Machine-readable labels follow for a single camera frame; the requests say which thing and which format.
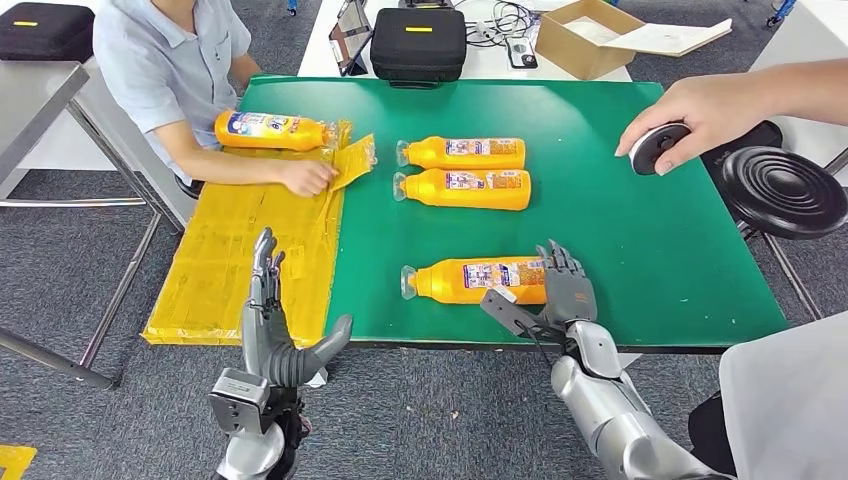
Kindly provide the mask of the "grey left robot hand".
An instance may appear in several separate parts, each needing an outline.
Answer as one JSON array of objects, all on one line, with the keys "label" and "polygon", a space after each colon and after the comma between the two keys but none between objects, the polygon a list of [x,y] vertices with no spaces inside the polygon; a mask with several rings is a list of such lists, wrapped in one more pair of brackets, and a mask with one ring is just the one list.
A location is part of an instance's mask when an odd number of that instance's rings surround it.
[{"label": "grey left robot hand", "polygon": [[278,387],[310,382],[350,342],[353,316],[345,314],[330,334],[299,349],[289,335],[281,297],[283,252],[274,253],[277,239],[269,227],[260,232],[253,250],[252,273],[241,318],[242,350],[247,372]]}]

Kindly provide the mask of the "person's right hand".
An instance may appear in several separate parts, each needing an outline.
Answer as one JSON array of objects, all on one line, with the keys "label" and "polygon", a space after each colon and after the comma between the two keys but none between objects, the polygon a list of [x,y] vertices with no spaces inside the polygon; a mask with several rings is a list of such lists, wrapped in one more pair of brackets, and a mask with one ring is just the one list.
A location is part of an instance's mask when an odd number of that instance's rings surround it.
[{"label": "person's right hand", "polygon": [[282,160],[276,167],[278,181],[292,193],[313,197],[327,190],[338,172],[316,160]]}]

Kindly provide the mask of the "person's hand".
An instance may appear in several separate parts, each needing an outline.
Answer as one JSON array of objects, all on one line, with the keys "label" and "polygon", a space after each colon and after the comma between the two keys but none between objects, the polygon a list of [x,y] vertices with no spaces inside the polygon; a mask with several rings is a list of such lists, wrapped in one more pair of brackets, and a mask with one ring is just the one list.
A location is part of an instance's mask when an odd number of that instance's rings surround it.
[{"label": "person's hand", "polygon": [[766,72],[685,78],[635,117],[621,135],[615,154],[628,154],[654,128],[683,123],[690,133],[655,164],[655,173],[662,176],[748,132],[779,110],[779,97],[779,85]]}]

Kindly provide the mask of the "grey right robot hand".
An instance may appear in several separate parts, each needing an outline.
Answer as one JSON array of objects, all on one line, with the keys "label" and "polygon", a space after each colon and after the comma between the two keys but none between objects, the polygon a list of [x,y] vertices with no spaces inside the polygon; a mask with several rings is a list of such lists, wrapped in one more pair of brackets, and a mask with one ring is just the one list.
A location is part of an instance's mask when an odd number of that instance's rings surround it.
[{"label": "grey right robot hand", "polygon": [[553,239],[537,245],[544,268],[546,302],[541,313],[545,325],[566,331],[573,321],[594,322],[598,308],[592,282],[579,260]]}]

